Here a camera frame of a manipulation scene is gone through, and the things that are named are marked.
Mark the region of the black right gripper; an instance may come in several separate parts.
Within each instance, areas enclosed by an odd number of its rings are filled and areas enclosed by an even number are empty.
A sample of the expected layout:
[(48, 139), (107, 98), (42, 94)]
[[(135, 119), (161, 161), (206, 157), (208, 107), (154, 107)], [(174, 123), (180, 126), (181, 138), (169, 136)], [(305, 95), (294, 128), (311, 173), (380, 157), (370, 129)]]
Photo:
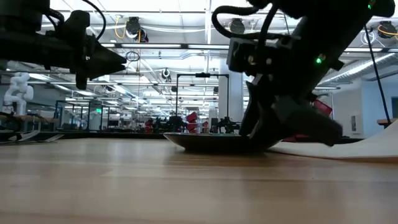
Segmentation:
[(240, 136), (269, 136), (271, 142), (277, 142), (302, 134), (327, 146), (341, 139), (342, 126), (310, 104), (312, 91), (303, 83), (258, 74), (253, 83), (246, 82), (246, 85), (249, 101)]

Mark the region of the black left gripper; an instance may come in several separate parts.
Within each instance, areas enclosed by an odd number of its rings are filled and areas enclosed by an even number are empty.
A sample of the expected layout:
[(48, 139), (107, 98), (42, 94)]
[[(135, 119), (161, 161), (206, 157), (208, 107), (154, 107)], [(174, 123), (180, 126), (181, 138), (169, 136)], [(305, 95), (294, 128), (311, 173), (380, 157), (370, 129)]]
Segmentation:
[(102, 46), (96, 40), (95, 35), (87, 34), (66, 34), (65, 42), (70, 47), (65, 55), (64, 67), (69, 69), (70, 73), (75, 74), (76, 87), (79, 90), (85, 90), (88, 79), (93, 80), (103, 75), (109, 75), (125, 70), (125, 67), (97, 67), (92, 63), (95, 59), (102, 62), (122, 65), (127, 62), (126, 58), (118, 53)]

